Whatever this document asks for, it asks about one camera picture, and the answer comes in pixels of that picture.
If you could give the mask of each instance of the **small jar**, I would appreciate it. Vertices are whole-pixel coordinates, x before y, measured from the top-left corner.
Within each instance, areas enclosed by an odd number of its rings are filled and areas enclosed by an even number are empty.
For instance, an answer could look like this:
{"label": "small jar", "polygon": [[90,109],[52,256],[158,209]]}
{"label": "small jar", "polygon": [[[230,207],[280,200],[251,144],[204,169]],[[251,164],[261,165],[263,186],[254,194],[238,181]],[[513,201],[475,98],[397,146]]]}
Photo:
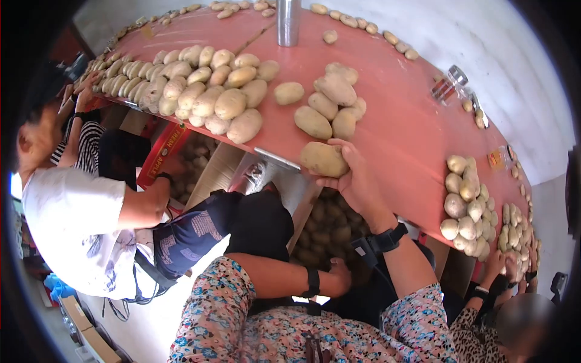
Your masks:
{"label": "small jar", "polygon": [[514,152],[509,144],[500,146],[488,154],[488,163],[495,171],[510,169],[514,161]]}
{"label": "small jar", "polygon": [[468,78],[458,66],[451,66],[448,75],[442,77],[432,88],[431,94],[436,101],[446,105],[446,100],[456,93],[456,88],[464,87],[468,83]]}

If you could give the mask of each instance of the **cardboard box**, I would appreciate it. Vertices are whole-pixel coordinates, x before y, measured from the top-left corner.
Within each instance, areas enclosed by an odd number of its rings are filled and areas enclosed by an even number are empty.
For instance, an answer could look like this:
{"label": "cardboard box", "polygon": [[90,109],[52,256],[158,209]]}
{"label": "cardboard box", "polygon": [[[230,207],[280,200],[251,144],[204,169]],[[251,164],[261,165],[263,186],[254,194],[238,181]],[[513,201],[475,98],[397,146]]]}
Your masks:
{"label": "cardboard box", "polygon": [[77,331],[82,332],[93,327],[93,324],[87,319],[87,316],[74,296],[65,297],[60,300],[67,315],[77,327]]}
{"label": "cardboard box", "polygon": [[121,363],[121,358],[107,345],[95,328],[81,332],[83,345],[100,363]]}

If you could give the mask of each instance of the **hand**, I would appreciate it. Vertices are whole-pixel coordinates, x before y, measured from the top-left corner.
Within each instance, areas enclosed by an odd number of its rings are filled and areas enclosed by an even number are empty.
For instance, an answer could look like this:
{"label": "hand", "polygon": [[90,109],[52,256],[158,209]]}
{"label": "hand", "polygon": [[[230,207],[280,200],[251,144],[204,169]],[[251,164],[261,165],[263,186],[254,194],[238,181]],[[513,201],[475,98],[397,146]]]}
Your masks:
{"label": "hand", "polygon": [[537,271],[537,250],[535,250],[532,246],[527,246],[526,248],[529,249],[529,259],[530,259],[530,266],[529,272]]}
{"label": "hand", "polygon": [[345,261],[341,258],[334,257],[331,259],[331,270],[329,273],[336,277],[336,294],[330,297],[339,297],[344,295],[351,287],[351,271],[347,268]]}
{"label": "hand", "polygon": [[87,88],[92,88],[93,85],[100,79],[103,71],[93,71],[85,78],[85,80],[74,90],[74,94],[78,95]]}
{"label": "hand", "polygon": [[172,177],[179,177],[185,173],[184,159],[177,154],[169,155],[165,160],[163,160],[162,167],[159,171],[166,172]]}
{"label": "hand", "polygon": [[490,282],[494,281],[503,267],[505,267],[505,263],[506,256],[501,250],[496,250],[486,260],[486,265],[484,267],[485,279],[489,279]]}
{"label": "hand", "polygon": [[339,179],[320,178],[317,185],[338,190],[349,206],[366,220],[373,234],[395,228],[397,218],[383,201],[367,161],[350,142],[330,139],[327,143],[341,146],[341,154],[351,170]]}

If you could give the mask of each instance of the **metal cylinder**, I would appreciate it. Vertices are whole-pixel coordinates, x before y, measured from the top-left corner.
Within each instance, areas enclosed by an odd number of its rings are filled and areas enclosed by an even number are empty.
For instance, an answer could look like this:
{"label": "metal cylinder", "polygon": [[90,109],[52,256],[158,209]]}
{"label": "metal cylinder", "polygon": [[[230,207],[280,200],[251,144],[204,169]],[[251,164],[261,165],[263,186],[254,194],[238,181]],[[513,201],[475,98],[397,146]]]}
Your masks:
{"label": "metal cylinder", "polygon": [[277,0],[277,38],[280,46],[299,43],[301,0]]}

